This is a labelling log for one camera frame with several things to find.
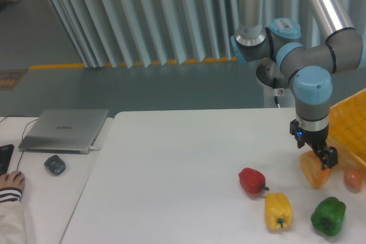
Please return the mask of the person's hand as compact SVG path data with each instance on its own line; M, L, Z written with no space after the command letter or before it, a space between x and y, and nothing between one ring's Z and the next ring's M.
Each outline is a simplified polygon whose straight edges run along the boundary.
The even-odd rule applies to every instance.
M17 189L22 191L25 187L25 175L20 171L12 171L0 176L0 188L5 189Z

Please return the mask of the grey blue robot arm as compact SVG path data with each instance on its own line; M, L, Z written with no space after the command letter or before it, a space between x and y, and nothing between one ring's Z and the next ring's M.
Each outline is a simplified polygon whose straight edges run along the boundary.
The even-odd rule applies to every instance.
M365 66L365 36L357 33L341 0L308 0L325 43L306 48L296 21L276 18L264 27L263 1L237 0L234 54L243 62L272 60L295 99L290 134L298 147L312 149L322 169L330 169L338 163L337 150L327 145L331 76Z

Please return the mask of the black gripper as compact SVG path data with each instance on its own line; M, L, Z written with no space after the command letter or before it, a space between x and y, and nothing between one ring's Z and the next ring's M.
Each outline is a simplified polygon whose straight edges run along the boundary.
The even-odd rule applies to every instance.
M301 148L305 144L309 145L315 156L321 160L322 170L331 169L338 164L337 148L327 146L328 131L328 125L317 131L305 130L300 127L300 122L296 119L291 121L289 125L289 133L297 141L297 147Z

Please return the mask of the white striped sleeve forearm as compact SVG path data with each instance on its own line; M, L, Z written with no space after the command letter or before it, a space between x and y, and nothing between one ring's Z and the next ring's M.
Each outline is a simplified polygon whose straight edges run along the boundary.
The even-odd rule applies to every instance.
M1 188L1 243L26 243L22 191Z

